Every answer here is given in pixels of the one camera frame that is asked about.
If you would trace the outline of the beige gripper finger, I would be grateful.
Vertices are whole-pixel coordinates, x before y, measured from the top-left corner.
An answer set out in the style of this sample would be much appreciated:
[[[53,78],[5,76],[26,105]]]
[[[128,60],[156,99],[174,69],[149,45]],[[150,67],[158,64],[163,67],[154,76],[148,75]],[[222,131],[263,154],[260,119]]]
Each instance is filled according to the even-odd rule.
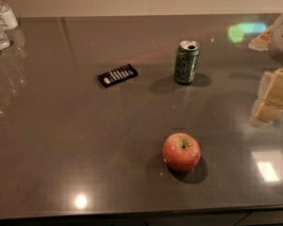
[[[265,72],[258,86],[258,97],[254,101],[250,123],[263,128],[272,124],[283,112],[283,68]]]
[[[261,34],[250,41],[248,47],[255,51],[268,51],[272,29],[272,26],[267,27]]]

